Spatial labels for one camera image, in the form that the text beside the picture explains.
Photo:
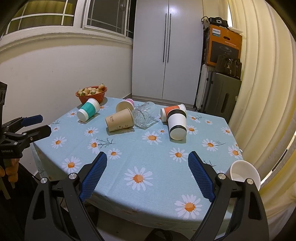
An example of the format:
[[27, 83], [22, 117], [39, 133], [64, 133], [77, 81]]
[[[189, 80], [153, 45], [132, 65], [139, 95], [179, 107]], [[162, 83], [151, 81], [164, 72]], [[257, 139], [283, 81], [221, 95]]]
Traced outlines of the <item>left hand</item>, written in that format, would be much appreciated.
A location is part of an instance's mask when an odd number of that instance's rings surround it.
[[16, 183], [18, 181], [18, 169], [19, 169], [19, 159], [11, 159], [9, 165], [3, 169], [0, 169], [0, 176], [8, 176], [8, 180], [11, 183]]

